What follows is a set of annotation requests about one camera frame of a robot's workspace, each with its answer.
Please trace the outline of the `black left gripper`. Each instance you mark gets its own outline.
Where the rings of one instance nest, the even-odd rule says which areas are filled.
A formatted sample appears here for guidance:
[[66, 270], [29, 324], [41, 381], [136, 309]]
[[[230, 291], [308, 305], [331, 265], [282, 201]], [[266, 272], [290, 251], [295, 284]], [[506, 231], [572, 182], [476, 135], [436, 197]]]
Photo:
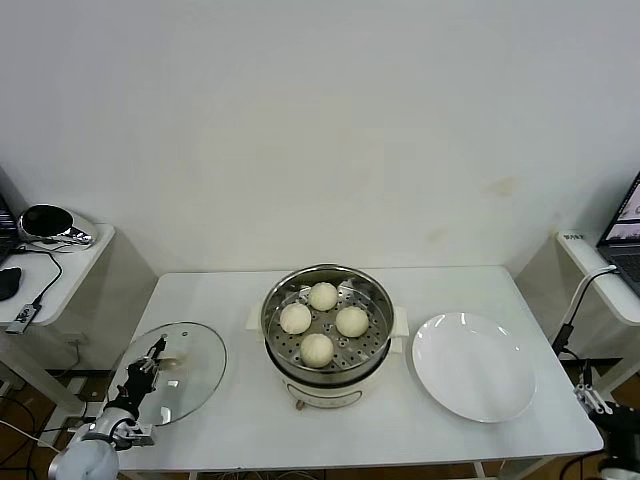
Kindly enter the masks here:
[[117, 404], [121, 408], [138, 408], [144, 397], [154, 390], [159, 356], [165, 348], [166, 338], [160, 337], [149, 348], [146, 357], [127, 367], [126, 381], [117, 386]]

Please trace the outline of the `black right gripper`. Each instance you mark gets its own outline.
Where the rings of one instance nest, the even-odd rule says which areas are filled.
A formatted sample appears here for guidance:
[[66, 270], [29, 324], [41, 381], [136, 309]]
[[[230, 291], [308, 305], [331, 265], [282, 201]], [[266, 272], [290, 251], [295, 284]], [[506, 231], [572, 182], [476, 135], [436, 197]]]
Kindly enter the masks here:
[[639, 452], [639, 411], [619, 404], [608, 404], [591, 384], [574, 387], [578, 402], [589, 419], [605, 433], [608, 453]]

